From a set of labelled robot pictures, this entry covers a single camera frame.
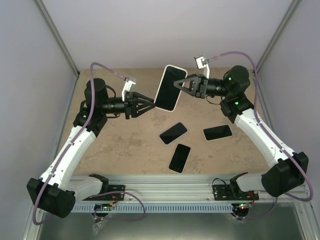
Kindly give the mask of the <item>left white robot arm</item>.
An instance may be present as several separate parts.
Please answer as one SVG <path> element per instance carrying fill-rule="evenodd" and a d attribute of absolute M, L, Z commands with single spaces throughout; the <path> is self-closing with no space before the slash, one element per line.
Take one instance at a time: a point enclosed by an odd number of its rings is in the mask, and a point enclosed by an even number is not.
<path fill-rule="evenodd" d="M 111 188 L 107 177 L 92 173 L 77 184 L 71 184 L 70 180 L 109 118 L 124 114 L 129 120 L 155 107 L 153 99 L 131 90 L 134 85 L 134 79 L 126 78 L 122 95 L 110 97 L 110 86 L 103 79 L 94 78 L 87 82 L 85 100 L 80 104 L 67 141 L 47 170 L 38 179 L 31 178 L 26 185 L 35 210 L 63 219 L 77 202 L 91 197 L 99 200 L 108 197 Z"/>

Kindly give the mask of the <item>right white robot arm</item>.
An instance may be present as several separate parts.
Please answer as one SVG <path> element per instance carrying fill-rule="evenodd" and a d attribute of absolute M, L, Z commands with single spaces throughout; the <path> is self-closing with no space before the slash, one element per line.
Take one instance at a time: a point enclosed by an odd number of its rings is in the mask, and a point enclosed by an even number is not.
<path fill-rule="evenodd" d="M 221 97 L 223 115 L 250 138 L 265 158 L 267 172 L 245 172 L 230 180 L 231 197 L 240 200 L 249 191 L 266 191 L 276 198 L 305 182 L 309 159 L 304 152 L 297 153 L 284 144 L 255 112 L 255 106 L 245 95 L 250 84 L 249 72 L 241 65 L 232 67 L 223 79 L 192 74 L 173 83 L 195 98 Z"/>

